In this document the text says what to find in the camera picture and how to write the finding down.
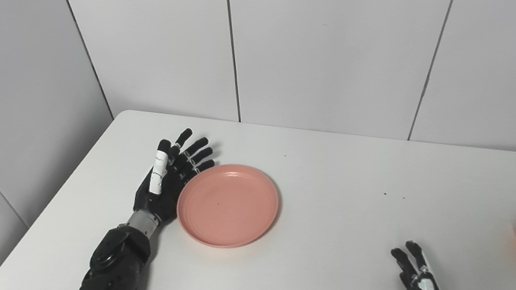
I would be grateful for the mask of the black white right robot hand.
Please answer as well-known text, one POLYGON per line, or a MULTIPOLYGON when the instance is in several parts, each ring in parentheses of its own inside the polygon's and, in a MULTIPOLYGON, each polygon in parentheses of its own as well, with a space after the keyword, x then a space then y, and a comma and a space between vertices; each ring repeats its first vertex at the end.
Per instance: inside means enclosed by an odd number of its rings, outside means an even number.
POLYGON ((392 257, 401 268, 399 278, 406 290, 441 290, 424 250, 415 241, 405 243, 406 250, 393 248, 392 257))

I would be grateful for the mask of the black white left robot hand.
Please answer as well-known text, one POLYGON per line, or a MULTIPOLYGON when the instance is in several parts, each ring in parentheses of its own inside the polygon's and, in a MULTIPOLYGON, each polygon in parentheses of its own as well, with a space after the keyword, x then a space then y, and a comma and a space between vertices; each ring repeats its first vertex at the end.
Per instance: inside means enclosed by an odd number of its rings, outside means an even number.
POLYGON ((192 135, 191 128, 187 128, 175 142, 161 139, 154 164, 135 193, 135 212, 145 211, 160 223, 170 223, 177 217, 177 202, 183 188, 195 176, 215 166, 208 138, 202 137, 184 148, 192 135))

